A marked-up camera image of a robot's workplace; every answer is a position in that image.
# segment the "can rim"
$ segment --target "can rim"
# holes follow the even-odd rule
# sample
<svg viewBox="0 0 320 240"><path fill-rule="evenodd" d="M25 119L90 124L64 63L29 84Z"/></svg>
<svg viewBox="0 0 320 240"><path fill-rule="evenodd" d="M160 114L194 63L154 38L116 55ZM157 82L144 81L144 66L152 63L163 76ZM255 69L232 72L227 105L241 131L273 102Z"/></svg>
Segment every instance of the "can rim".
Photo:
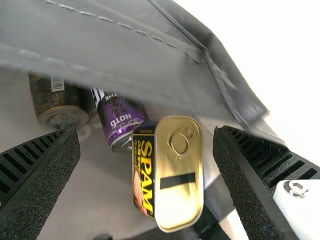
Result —
<svg viewBox="0 0 320 240"><path fill-rule="evenodd" d="M121 140L124 137L127 137L128 135L132 135L133 134L133 130L126 132L125 134L121 135L120 137L118 137L115 141L113 141L110 145L111 147L111 151L114 153L125 153L125 152L129 152L132 150L132 143L128 146L128 148L122 148L123 145L128 144L130 141L132 142L132 136L128 138L127 141L125 141L124 144L122 144L121 147L115 147L115 144Z"/></svg>
<svg viewBox="0 0 320 240"><path fill-rule="evenodd" d="M48 126L48 118L51 114L54 114L56 111L63 111L63 110L73 110L73 111L78 111L79 114L81 114L81 117L79 118L79 122L76 125L77 128L80 128L82 126L84 126L88 121L89 121L89 115L86 113L86 111L84 111L83 109L81 109L79 106L75 106L75 105L63 105L63 106L56 106L56 107L52 107L44 112L42 112L38 117L38 123L40 126L42 127L49 127Z"/></svg>
<svg viewBox="0 0 320 240"><path fill-rule="evenodd" d="M183 119L190 119L192 120L196 126L198 127L199 129L199 135L200 135L200 149L202 147L202 130L201 130L201 127L199 125L199 123L192 117L190 116L177 116L177 115L169 115L169 116L165 116L163 117L156 125L155 127L155 130L154 130L154 147L155 147L155 152L157 152L157 141L156 141L156 137L157 137L157 126L163 122L163 121L166 121L167 119L169 118L183 118ZM170 229L167 229L167 228L163 228L161 223L159 221L157 221L157 214L156 214L156 210L154 210L154 220L157 224L157 226L159 227L159 229L165 233L172 233L172 232L176 232L176 231L179 231L179 230L182 230L182 229L185 229L185 228L188 228L192 225L194 225L200 218L201 214L202 214L202 211L203 211L203 208L204 208L204 174L203 174L203 160L202 160L202 153L200 152L200 164L201 164L201 169L202 169L202 173L201 173L201 177L200 177L200 181L199 181L199 187L201 188L199 193L200 193L200 201L201 201L201 209L199 211L199 214L192 219L192 221L190 221L189 223L187 224L184 224L184 225L179 225L177 227L173 227L173 228L170 228ZM154 165L155 165L155 169L157 169L157 159L156 159L156 156L154 157ZM154 179L157 179L157 171L154 172ZM157 188L156 188L156 183L154 183L154 206L156 206L156 191L157 191Z"/></svg>

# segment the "purple can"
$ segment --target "purple can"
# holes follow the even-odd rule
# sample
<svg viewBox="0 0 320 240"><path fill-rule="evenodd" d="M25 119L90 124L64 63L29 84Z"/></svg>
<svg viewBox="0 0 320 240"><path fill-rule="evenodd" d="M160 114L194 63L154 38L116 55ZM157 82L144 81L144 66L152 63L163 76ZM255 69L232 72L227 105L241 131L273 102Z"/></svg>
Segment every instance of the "purple can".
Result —
<svg viewBox="0 0 320 240"><path fill-rule="evenodd" d="M91 89L104 135L113 152L132 149L132 133L148 120L145 107L115 92Z"/></svg>

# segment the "pull tab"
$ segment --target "pull tab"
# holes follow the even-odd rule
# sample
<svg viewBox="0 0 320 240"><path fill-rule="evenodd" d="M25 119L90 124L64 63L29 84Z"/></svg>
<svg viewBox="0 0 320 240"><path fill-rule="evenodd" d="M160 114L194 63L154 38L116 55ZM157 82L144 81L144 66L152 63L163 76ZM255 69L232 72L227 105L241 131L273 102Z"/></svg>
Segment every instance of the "pull tab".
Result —
<svg viewBox="0 0 320 240"><path fill-rule="evenodd" d="M191 139L193 135L194 130L189 124L185 124L171 135L169 145L179 159L188 151L190 144L189 139Z"/></svg>

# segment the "spam can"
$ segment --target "spam can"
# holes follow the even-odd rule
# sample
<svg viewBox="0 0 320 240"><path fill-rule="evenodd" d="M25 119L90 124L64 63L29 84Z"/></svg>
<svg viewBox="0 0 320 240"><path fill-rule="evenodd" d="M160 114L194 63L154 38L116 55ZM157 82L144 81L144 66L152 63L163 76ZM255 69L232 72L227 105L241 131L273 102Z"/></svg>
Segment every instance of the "spam can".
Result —
<svg viewBox="0 0 320 240"><path fill-rule="evenodd" d="M166 116L133 131L133 203L166 233L193 225L204 205L202 133L190 117Z"/></svg>

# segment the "white plastic part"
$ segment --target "white plastic part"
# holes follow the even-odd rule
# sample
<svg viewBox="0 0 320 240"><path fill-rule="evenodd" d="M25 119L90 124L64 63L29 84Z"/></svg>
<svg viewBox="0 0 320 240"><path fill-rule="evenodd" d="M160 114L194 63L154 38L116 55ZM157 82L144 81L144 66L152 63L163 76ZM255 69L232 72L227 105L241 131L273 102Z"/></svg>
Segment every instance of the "white plastic part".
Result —
<svg viewBox="0 0 320 240"><path fill-rule="evenodd" d="M280 181L273 199L300 240L320 239L320 180Z"/></svg>

